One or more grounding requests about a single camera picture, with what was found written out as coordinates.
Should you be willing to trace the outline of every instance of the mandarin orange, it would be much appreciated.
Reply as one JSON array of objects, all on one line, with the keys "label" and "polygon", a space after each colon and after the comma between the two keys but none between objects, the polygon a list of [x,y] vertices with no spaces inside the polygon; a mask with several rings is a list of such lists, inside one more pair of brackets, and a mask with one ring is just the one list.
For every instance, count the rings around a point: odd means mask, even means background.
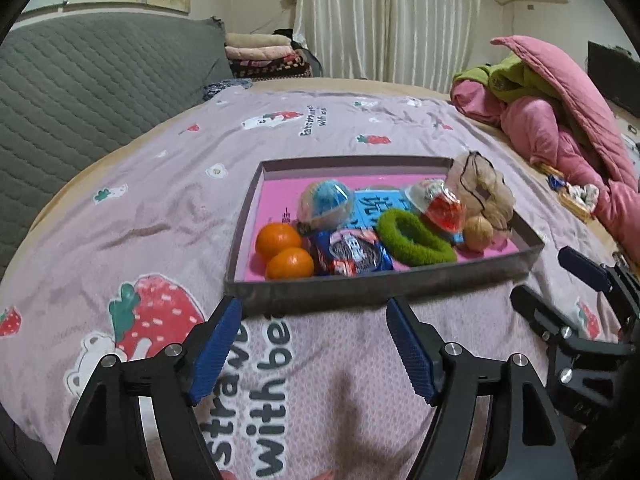
[{"label": "mandarin orange", "polygon": [[310,278],[314,275],[314,260],[304,249],[293,247],[276,254],[267,264],[267,280]]},{"label": "mandarin orange", "polygon": [[302,247],[302,238],[289,224],[267,224],[255,239],[255,252],[267,263],[284,249]]}]

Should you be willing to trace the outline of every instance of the television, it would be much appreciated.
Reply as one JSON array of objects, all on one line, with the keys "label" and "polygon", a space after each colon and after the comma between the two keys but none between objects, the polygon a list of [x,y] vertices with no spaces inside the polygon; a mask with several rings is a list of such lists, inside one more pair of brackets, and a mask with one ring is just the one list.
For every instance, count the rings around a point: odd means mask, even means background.
[{"label": "television", "polygon": [[587,73],[605,99],[640,117],[640,63],[590,41]]}]

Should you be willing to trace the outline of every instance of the blue gripper pad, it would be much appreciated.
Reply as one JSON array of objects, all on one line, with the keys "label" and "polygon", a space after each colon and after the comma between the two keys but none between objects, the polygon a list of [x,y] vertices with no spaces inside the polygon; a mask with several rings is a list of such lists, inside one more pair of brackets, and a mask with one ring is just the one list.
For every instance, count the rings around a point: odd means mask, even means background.
[{"label": "blue gripper pad", "polygon": [[427,357],[396,300],[389,300],[386,303],[386,326],[396,344],[415,393],[431,403],[438,394],[433,381],[431,360]]},{"label": "blue gripper pad", "polygon": [[238,334],[242,320],[242,304],[233,298],[193,364],[193,384],[189,397],[195,406],[208,396],[216,384],[226,356]]}]

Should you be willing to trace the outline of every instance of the gray quilted cushion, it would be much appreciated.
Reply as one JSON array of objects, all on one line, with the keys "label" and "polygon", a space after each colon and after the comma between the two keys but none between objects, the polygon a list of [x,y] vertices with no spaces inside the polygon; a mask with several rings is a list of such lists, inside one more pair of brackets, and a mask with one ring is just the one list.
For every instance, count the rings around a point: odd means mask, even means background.
[{"label": "gray quilted cushion", "polygon": [[214,20],[103,12],[10,32],[0,45],[0,278],[70,179],[231,77]]}]

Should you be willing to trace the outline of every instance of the green cloth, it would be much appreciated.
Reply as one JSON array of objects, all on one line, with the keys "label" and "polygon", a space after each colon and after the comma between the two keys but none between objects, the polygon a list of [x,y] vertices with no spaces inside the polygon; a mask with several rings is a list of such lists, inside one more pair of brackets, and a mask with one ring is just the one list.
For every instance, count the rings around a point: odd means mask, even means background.
[{"label": "green cloth", "polygon": [[497,65],[471,68],[457,74],[453,81],[465,79],[483,84],[500,101],[507,104],[524,96],[560,100],[558,92],[513,52]]}]

